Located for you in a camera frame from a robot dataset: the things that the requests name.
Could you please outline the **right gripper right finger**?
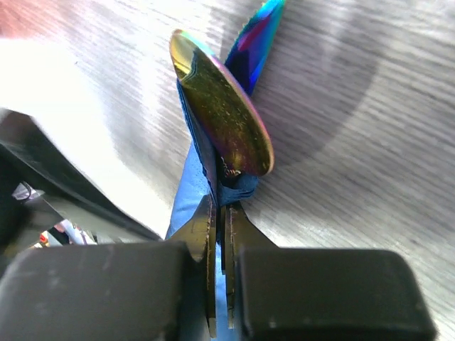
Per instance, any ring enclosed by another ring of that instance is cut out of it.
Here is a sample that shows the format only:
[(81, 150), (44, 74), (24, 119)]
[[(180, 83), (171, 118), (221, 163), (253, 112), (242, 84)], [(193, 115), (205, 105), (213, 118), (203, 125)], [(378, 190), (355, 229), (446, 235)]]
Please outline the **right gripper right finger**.
[(410, 265), (386, 249), (277, 246), (239, 202), (220, 211), (227, 324), (237, 340), (435, 340)]

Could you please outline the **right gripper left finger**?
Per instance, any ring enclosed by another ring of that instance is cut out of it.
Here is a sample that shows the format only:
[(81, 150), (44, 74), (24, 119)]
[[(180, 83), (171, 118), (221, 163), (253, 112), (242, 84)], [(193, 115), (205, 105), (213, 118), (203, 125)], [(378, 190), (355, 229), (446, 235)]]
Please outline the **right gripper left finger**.
[(215, 208), (165, 242), (1, 251), (2, 340), (216, 336)]

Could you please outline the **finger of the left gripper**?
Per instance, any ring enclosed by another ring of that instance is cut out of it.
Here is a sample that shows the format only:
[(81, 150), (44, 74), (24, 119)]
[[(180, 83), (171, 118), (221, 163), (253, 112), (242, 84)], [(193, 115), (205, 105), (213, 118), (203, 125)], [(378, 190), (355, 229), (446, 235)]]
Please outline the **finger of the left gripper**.
[(1, 157), (19, 181), (41, 190), (45, 204), (80, 227), (131, 241), (161, 239), (115, 206), (29, 115), (7, 112), (1, 118)]

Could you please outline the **blue paper napkin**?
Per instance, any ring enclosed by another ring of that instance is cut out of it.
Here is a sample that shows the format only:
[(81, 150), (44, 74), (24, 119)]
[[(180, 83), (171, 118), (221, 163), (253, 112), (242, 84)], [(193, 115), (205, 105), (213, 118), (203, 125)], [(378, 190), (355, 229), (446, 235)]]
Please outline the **blue paper napkin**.
[[(210, 193), (209, 182), (204, 174), (203, 165), (195, 144), (191, 144), (186, 156), (180, 183), (174, 199), (170, 225), (166, 238), (170, 238), (192, 218), (200, 200)], [(221, 269), (221, 246), (215, 249), (215, 280), (216, 280), (216, 340), (233, 341), (236, 333), (228, 327), (227, 300), (225, 297), (225, 275)]]

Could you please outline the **iridescent gold spoon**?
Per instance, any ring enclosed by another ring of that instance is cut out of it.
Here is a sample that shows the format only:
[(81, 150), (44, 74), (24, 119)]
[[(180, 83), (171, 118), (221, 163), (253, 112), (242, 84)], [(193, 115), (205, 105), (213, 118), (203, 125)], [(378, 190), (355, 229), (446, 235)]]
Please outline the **iridescent gold spoon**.
[(169, 51), (189, 106), (228, 168), (255, 176), (271, 172), (274, 149), (252, 101), (212, 50), (176, 29)]

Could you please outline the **iridescent knife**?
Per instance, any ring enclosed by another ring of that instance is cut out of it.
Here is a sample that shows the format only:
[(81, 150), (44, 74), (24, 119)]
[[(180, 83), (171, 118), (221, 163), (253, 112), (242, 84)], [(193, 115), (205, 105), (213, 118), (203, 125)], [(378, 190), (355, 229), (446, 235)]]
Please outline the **iridescent knife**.
[(252, 95), (279, 27), (285, 0), (269, 0), (240, 31), (225, 60), (226, 68), (247, 95)]

